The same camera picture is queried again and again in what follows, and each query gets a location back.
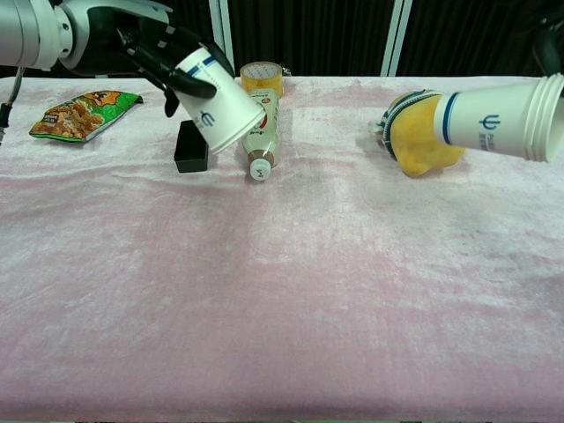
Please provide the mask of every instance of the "paper cup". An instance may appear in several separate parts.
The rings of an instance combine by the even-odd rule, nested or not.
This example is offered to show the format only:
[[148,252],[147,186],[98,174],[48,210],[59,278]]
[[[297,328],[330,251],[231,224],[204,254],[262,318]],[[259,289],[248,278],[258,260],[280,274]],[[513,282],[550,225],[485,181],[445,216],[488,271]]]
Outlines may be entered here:
[[525,124],[525,158],[527,160],[535,160],[535,152],[532,150],[534,135],[540,125],[540,116],[543,108],[533,107],[532,105],[539,104],[540,99],[546,96],[546,90],[550,87],[548,78],[542,77],[538,81],[537,88],[531,99],[531,107],[529,107],[529,114],[527,115],[527,122]]
[[535,161],[551,162],[556,158],[564,138],[564,77],[553,75],[548,79],[548,87],[539,104],[531,107],[542,109],[538,129],[533,134],[532,151]]
[[449,145],[527,158],[525,127],[538,82],[444,95],[434,135]]
[[225,150],[263,120],[264,109],[249,97],[206,48],[186,57],[177,69],[214,84],[218,89],[212,99],[176,92],[212,154]]

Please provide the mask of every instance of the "yellow plush toy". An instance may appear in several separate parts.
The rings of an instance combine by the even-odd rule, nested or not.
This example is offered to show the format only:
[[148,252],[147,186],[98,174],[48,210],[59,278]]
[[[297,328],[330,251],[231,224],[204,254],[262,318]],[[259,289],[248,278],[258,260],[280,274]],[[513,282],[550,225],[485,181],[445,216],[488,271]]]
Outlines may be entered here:
[[378,142],[409,176],[455,165],[465,149],[439,143],[434,137],[434,111],[442,93],[418,91],[395,99],[376,125]]

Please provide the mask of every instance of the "black box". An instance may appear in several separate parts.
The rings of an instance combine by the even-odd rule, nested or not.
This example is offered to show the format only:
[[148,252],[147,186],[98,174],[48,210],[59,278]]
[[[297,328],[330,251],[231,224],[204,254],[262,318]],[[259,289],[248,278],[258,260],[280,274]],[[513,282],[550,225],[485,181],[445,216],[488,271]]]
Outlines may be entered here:
[[181,174],[208,169],[208,144],[193,121],[184,121],[180,125],[174,161]]

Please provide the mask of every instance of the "snack bag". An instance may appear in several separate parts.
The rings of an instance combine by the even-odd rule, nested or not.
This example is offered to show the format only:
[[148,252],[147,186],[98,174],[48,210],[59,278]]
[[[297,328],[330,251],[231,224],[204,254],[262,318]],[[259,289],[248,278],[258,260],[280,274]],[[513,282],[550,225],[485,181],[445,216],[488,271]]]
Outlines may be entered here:
[[50,108],[29,132],[36,138],[85,143],[105,130],[138,103],[140,95],[96,91]]

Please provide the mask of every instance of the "background wall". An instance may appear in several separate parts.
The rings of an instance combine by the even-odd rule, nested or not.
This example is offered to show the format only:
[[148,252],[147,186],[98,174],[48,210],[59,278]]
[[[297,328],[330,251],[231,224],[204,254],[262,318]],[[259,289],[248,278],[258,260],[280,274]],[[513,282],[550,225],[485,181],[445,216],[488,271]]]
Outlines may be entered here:
[[[210,0],[161,0],[174,18],[212,36]],[[556,0],[413,0],[400,76],[541,74],[533,34],[519,26]],[[228,0],[235,69],[255,60],[294,75],[380,75],[394,3],[405,0]],[[559,40],[564,53],[564,36]],[[13,75],[0,68],[0,77]],[[72,77],[57,65],[28,76]]]

